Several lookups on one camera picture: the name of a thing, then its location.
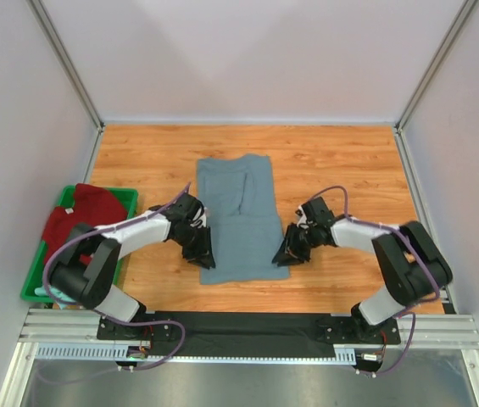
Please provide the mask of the blue grey t shirt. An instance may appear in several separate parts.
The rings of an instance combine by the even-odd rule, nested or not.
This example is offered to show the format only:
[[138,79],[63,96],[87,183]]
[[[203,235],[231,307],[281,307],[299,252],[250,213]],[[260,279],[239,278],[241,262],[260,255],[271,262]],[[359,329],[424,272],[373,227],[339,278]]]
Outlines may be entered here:
[[197,191],[209,214],[215,267],[200,271],[200,283],[276,281],[289,268],[272,262],[283,242],[270,158],[200,159]]

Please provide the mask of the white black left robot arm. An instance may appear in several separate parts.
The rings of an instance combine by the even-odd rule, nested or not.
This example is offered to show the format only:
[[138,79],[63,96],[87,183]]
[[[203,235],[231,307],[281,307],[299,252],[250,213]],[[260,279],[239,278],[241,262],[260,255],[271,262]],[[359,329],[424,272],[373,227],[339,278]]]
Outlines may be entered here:
[[115,269],[126,255],[169,240],[182,247],[187,262],[215,267],[204,209],[188,214],[161,208],[112,225],[79,224],[45,265],[43,286],[50,297],[56,288],[68,297],[66,304],[106,317],[125,339],[137,340],[146,330],[146,307],[114,284]]

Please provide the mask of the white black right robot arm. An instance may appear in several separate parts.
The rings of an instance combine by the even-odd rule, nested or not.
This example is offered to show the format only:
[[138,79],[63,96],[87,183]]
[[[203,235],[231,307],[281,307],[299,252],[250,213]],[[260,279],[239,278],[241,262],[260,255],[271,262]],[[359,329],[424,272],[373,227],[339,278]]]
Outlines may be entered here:
[[311,250],[319,246],[353,248],[376,256],[383,285],[357,305],[358,315],[349,322],[351,335],[363,343],[378,335],[386,320],[440,298],[441,288],[453,280],[447,260],[415,220],[389,226],[342,215],[292,223],[272,262],[301,265],[310,261]]

